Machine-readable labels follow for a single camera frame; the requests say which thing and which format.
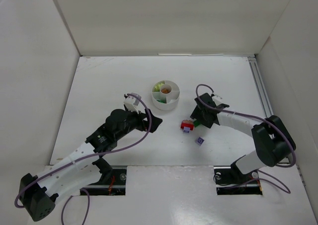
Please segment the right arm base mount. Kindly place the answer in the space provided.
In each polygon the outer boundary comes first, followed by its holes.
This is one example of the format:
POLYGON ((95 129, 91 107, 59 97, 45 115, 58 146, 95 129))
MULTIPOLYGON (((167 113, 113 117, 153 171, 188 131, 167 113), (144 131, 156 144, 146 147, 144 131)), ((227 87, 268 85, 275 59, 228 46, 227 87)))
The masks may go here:
POLYGON ((214 166, 217 195, 262 195, 258 178, 257 170, 243 174, 232 164, 214 166))

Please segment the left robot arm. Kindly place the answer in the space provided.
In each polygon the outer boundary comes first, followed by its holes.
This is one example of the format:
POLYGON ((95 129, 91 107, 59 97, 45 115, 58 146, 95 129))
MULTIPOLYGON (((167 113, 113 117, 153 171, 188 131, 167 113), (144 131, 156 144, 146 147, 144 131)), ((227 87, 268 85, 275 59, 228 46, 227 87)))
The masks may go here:
POLYGON ((51 169, 21 178, 18 200, 33 221, 47 217, 66 196, 87 185, 106 182, 113 168, 103 156, 117 147, 117 142, 132 132, 153 133, 162 123, 151 110, 130 112, 115 109, 95 132, 70 155, 51 169))

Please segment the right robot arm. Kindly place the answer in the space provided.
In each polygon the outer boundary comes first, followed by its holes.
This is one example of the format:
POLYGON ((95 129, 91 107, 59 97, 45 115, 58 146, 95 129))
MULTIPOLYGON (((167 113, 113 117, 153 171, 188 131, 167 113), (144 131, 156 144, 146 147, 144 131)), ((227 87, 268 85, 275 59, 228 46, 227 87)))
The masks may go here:
POLYGON ((255 150, 231 164, 237 174, 248 174, 263 167, 275 167, 284 158, 292 156, 296 163, 296 144, 282 120, 273 115, 259 118, 230 111, 218 96, 204 93, 195 98, 196 107, 190 118, 211 128, 214 124, 240 131, 253 139, 255 150))

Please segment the green lego plate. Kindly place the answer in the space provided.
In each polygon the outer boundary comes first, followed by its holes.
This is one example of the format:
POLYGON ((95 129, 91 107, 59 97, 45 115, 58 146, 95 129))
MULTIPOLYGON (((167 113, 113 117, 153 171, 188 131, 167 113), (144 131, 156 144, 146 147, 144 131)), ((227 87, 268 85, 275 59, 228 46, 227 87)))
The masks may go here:
POLYGON ((201 125, 201 123, 200 123, 198 120, 195 120, 195 121, 193 122, 193 124, 194 124, 194 127, 195 127, 195 128, 198 127, 199 125, 201 125))

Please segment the brown lego plate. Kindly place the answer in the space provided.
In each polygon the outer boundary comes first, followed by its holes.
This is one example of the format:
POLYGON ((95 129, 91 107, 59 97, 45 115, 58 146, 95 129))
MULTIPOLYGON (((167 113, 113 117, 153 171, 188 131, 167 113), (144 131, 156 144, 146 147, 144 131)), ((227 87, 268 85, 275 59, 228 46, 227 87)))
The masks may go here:
POLYGON ((163 94, 169 94, 172 91, 172 88, 168 84, 164 84, 160 87, 160 92, 163 94))

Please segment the dark green lego brick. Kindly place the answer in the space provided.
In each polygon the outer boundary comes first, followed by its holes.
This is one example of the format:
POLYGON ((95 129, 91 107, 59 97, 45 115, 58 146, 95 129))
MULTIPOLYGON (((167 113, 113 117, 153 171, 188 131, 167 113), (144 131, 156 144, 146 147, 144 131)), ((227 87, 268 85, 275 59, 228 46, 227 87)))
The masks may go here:
POLYGON ((166 104, 166 101, 165 101, 165 100, 157 99, 157 101, 158 101, 159 103, 164 103, 164 104, 166 104))

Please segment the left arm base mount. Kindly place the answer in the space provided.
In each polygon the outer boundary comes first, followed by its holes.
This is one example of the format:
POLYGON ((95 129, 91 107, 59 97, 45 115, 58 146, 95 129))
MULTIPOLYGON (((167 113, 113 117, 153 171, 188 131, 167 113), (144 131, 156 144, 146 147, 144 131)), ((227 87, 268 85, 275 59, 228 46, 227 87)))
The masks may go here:
POLYGON ((124 196, 126 194, 127 166, 111 166, 100 158, 93 163, 99 171, 99 180, 84 189, 92 196, 124 196))

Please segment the lime green lego brick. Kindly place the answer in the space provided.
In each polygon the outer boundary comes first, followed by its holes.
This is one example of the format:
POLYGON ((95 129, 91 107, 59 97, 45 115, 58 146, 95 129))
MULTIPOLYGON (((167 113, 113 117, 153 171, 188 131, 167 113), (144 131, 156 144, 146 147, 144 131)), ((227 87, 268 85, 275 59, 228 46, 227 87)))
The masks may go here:
POLYGON ((163 83, 159 83, 157 85, 154 86, 154 92, 159 92, 160 88, 162 87, 163 83))

